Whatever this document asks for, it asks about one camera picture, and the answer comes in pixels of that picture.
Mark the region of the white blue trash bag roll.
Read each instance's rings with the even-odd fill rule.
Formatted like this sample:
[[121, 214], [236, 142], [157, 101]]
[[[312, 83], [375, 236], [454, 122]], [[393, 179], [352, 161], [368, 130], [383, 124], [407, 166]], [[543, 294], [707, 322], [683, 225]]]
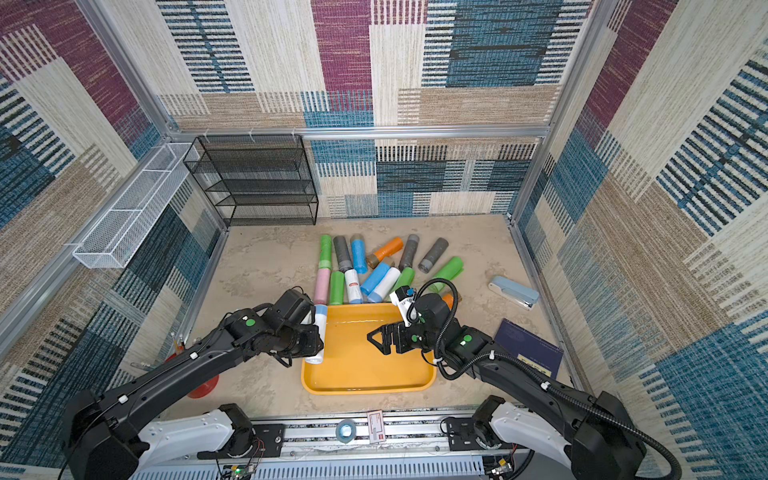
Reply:
[[325, 337], [328, 321], [328, 307], [326, 305], [315, 305], [314, 312], [310, 313], [303, 324], [314, 326], [317, 332], [316, 335], [316, 352], [314, 355], [306, 357], [304, 361], [310, 365], [320, 365], [324, 361], [325, 355]]

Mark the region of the pink trash bag roll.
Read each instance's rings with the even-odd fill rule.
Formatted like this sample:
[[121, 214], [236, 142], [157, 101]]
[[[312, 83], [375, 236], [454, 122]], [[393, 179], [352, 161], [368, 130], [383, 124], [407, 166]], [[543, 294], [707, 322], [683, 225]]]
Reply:
[[313, 296], [316, 305], [328, 304], [331, 274], [332, 271], [329, 268], [319, 268], [317, 271]]

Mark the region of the short green trash bag roll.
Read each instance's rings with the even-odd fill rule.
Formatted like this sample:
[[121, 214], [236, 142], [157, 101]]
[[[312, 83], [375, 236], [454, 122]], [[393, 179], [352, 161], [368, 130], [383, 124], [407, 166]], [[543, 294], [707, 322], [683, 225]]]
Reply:
[[338, 306], [344, 304], [345, 295], [345, 276], [341, 271], [334, 271], [330, 278], [330, 289], [328, 304]]

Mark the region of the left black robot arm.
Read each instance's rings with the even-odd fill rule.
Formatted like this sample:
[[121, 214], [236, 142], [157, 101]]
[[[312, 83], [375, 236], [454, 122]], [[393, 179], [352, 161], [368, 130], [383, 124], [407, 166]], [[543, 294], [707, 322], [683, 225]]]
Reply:
[[259, 441], [234, 404], [181, 422], [156, 419], [206, 382], [260, 354], [286, 368], [294, 359], [318, 354], [323, 341], [316, 312], [306, 294], [289, 289], [274, 303], [226, 313], [202, 340], [135, 380], [101, 394], [77, 392], [61, 417], [66, 470], [76, 479], [128, 479], [187, 454], [253, 459]]

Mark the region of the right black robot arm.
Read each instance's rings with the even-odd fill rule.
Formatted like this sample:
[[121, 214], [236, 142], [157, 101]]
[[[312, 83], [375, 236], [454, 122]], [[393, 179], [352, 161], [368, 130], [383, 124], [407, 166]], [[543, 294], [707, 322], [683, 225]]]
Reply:
[[488, 397], [473, 416], [480, 445], [517, 444], [568, 467], [577, 479], [637, 479], [648, 450], [669, 464], [669, 479], [682, 466], [661, 442], [634, 426], [623, 403], [603, 392], [574, 389], [513, 357], [491, 336], [455, 317], [455, 308], [437, 294], [418, 294], [402, 321], [367, 335], [382, 354], [412, 350], [434, 355], [446, 380], [468, 375], [521, 402], [515, 407]]

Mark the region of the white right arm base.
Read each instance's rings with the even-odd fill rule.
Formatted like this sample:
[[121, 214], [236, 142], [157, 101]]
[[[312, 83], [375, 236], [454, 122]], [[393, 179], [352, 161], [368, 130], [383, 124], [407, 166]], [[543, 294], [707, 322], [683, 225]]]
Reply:
[[540, 416], [489, 396], [471, 417], [446, 416], [440, 430], [451, 451], [512, 450], [524, 447], [570, 468], [569, 443]]

